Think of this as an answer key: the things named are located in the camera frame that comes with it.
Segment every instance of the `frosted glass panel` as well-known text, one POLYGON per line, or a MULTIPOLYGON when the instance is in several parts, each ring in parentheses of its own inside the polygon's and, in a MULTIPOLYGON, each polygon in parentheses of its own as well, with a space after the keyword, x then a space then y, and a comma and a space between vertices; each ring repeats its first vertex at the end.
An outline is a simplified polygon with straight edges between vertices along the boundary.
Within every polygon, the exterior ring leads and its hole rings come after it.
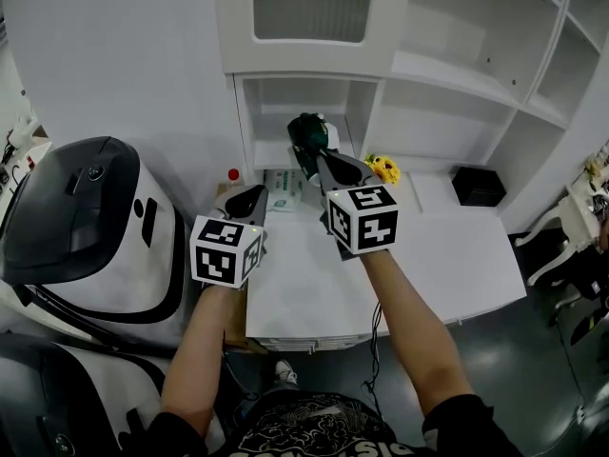
POLYGON ((259 39, 362 42, 370 0, 254 0, 259 39))

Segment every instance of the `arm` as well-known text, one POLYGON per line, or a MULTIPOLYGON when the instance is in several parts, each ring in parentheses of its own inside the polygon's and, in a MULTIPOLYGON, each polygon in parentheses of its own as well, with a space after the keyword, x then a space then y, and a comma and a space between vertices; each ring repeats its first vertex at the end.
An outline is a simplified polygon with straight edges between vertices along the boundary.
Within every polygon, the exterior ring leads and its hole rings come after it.
POLYGON ((218 393, 230 296, 231 288, 221 286, 203 291, 163 385, 162 411, 178 415, 201 436, 218 393))
POLYGON ((424 415, 445 400, 473 394, 450 333, 412 287, 389 251, 362 256, 391 342, 417 391, 424 415))

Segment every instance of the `white table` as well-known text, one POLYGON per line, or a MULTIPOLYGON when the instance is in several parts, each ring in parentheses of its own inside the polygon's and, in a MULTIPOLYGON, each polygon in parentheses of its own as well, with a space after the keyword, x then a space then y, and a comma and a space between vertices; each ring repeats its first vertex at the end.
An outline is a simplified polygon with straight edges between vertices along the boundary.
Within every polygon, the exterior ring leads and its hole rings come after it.
MULTIPOLYGON (((447 178, 418 178, 445 187, 447 178)), ((398 264, 446 323, 485 313, 526 295, 501 220, 489 210, 422 209, 407 175, 401 205, 398 264)), ((444 197, 441 204, 451 203, 444 197)), ((321 208, 270 213, 268 255, 249 281, 246 335, 284 348, 324 348, 328 340, 369 336, 376 297, 358 259, 342 262, 318 222, 321 208)), ((386 333, 384 321, 379 330, 386 333)))

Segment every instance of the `shoe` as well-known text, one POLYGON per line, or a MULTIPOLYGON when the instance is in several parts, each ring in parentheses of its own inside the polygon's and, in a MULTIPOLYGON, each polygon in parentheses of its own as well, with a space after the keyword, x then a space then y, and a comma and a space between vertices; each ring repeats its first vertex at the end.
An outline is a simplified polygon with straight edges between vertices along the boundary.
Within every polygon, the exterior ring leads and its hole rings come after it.
POLYGON ((298 376, 292 370, 292 366, 282 359, 275 364, 275 381, 297 385, 298 376))

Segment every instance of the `black box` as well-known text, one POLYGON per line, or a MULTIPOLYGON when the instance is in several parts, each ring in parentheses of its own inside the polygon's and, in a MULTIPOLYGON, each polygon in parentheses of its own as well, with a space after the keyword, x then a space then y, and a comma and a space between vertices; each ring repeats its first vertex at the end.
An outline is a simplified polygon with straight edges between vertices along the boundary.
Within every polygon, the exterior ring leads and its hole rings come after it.
POLYGON ((496 207, 505 196, 499 176, 488 169, 459 168, 453 188, 459 203, 469 207, 496 207))

